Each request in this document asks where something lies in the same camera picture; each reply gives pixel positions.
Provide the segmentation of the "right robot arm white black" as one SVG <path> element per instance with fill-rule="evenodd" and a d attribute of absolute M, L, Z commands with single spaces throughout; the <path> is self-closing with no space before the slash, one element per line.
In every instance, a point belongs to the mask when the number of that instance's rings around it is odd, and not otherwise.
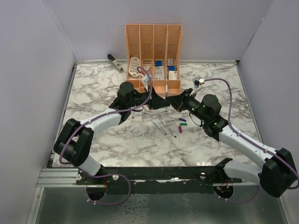
<path fill-rule="evenodd" d="M 205 133 L 224 144 L 238 150 L 253 161 L 245 164 L 230 160 L 223 167 L 215 170 L 215 179 L 226 182 L 238 178 L 259 184 L 265 192 L 273 197 L 280 197 L 299 180 L 296 166 L 289 150 L 268 147 L 237 130 L 220 115 L 221 104 L 213 94 L 206 94 L 199 102 L 187 89 L 180 95 L 166 97 L 170 105 L 181 112 L 187 110 L 201 120 Z"/>

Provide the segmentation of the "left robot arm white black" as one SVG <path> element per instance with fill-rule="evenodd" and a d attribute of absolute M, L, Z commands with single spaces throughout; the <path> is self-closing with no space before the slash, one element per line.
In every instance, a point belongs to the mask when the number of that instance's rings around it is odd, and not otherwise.
<path fill-rule="evenodd" d="M 103 172 L 100 170 L 102 165 L 90 155 L 93 138 L 113 126 L 122 124 L 131 115 L 132 110 L 144 105 L 156 110 L 170 104 L 154 89 L 152 92 L 140 93 L 131 82 L 122 83 L 116 99 L 103 113 L 83 121 L 67 120 L 54 144 L 54 152 L 61 159 L 85 171 L 91 183 L 100 183 L 103 180 Z"/>

